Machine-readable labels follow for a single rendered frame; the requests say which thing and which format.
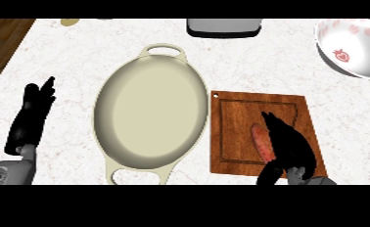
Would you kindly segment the brown wooden panel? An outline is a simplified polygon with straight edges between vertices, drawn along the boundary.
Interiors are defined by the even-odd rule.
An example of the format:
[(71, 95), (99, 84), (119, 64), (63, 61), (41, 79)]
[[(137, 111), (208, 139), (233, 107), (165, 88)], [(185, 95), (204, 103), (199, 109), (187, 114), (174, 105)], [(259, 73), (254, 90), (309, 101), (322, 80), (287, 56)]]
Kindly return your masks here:
[(0, 73), (28, 34), (34, 19), (0, 19)]

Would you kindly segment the cream oval pot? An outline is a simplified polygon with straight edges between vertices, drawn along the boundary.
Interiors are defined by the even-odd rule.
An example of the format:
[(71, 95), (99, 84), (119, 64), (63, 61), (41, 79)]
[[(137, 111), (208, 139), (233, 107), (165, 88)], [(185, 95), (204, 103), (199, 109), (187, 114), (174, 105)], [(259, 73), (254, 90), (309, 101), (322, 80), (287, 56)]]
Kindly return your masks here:
[(93, 105), (93, 136), (105, 157), (105, 178), (119, 169), (152, 172), (164, 183), (204, 132), (208, 120), (205, 82), (183, 52), (174, 56), (146, 46), (108, 77)]

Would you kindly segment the grey and black appliance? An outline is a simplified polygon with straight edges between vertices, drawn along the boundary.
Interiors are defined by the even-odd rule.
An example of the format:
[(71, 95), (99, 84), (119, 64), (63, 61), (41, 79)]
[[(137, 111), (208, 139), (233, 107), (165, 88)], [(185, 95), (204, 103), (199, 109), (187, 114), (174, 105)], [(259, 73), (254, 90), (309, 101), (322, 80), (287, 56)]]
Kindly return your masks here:
[(261, 29), (260, 19), (187, 19), (186, 32), (201, 38), (254, 37)]

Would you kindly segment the white bowl with strawberry print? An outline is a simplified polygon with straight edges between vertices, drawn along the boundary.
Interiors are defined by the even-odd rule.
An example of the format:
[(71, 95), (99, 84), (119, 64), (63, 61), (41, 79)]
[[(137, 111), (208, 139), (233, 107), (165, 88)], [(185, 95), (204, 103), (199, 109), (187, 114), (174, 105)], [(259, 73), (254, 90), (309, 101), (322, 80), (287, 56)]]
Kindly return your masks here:
[(370, 79), (370, 19), (321, 19), (315, 24), (319, 56), (338, 73)]

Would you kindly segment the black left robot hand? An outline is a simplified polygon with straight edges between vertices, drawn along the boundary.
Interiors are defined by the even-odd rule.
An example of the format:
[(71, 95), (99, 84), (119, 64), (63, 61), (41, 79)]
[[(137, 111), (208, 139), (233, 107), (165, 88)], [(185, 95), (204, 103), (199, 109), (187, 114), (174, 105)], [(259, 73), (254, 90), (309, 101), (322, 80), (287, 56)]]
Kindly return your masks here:
[(29, 83), (25, 87), (22, 107), (13, 120), (4, 153), (10, 156), (20, 154), (23, 145), (38, 145), (42, 125), (54, 102), (54, 77), (50, 76), (41, 86)]

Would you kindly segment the brown wooden cutting board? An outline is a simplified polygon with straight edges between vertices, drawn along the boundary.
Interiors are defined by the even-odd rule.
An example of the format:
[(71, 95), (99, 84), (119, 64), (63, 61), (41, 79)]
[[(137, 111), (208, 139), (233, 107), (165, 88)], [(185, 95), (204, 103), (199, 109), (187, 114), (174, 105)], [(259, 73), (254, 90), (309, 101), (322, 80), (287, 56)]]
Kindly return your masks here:
[(261, 113), (273, 113), (306, 138), (316, 159), (315, 176), (325, 176), (315, 129), (303, 96), (211, 92), (210, 172), (257, 176), (264, 167), (253, 145), (251, 125), (266, 126)]

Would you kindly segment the reddish sweet potato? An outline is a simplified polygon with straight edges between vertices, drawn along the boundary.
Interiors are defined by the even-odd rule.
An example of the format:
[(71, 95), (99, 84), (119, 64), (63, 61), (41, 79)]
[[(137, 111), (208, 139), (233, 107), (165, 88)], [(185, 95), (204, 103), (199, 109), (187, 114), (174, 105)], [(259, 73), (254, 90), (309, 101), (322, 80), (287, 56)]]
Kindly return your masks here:
[(272, 148), (269, 132), (263, 128), (263, 126), (257, 123), (251, 125), (251, 138), (253, 138), (254, 148), (259, 152), (263, 162), (270, 162), (276, 157)]

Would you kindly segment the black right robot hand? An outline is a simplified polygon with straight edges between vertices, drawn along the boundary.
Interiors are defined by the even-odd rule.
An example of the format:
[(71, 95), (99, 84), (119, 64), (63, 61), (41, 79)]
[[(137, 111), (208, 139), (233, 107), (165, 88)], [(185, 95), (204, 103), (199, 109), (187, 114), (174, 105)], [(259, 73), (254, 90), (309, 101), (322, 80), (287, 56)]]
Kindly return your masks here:
[(316, 159), (303, 135), (272, 113), (261, 113), (269, 129), (275, 159), (257, 177), (257, 185), (273, 185), (285, 174), (288, 184), (297, 185), (313, 177)]

